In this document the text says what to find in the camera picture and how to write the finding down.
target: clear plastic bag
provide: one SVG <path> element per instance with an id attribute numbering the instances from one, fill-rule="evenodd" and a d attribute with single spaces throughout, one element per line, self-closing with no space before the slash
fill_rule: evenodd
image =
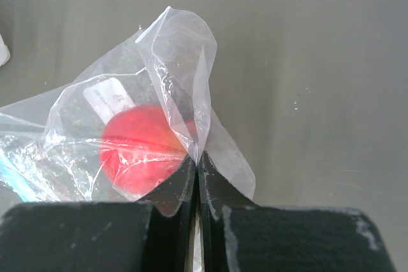
<path id="1" fill-rule="evenodd" d="M 169 7 L 71 84 L 0 108 L 0 181 L 22 201 L 134 201 L 206 149 L 252 198 L 254 174 L 211 109 L 216 50 L 199 16 Z"/>

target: white scuff mark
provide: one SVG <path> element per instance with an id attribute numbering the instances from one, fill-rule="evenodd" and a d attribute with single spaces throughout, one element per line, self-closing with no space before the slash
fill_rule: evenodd
<path id="1" fill-rule="evenodd" d="M 357 233 L 366 237 L 368 240 L 368 247 L 373 251 L 380 251 L 381 246 L 375 239 L 374 234 L 368 229 L 368 224 L 361 218 L 357 218 Z"/>
<path id="2" fill-rule="evenodd" d="M 106 231 L 107 229 L 109 229 L 109 227 L 112 226 L 112 222 L 109 222 L 104 228 L 103 230 Z"/>
<path id="3" fill-rule="evenodd" d="M 226 248 L 227 261 L 232 267 L 234 267 L 234 271 L 240 272 L 237 259 L 238 240 L 231 229 L 231 208 L 224 208 L 222 212 L 224 215 L 225 242 L 226 245 L 228 245 L 228 248 Z"/>

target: sticker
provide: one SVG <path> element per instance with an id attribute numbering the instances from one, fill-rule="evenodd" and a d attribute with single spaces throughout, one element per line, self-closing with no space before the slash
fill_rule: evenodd
<path id="1" fill-rule="evenodd" d="M 116 114 L 135 106 L 116 78 L 107 79 L 85 89 L 84 97 L 105 124 Z"/>

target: plastic wrap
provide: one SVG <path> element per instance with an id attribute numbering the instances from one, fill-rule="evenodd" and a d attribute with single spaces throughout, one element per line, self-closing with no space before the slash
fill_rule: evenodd
<path id="1" fill-rule="evenodd" d="M 73 83 L 0 108 L 0 181 L 23 201 L 134 201 L 204 148 L 252 197 L 254 175 L 211 109 L 217 43 L 167 8 Z"/>

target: white label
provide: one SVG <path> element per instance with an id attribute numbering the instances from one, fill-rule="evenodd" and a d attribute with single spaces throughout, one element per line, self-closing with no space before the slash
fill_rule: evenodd
<path id="1" fill-rule="evenodd" d="M 107 79 L 85 89 L 84 97 L 105 124 L 116 114 L 135 106 L 116 78 Z"/>

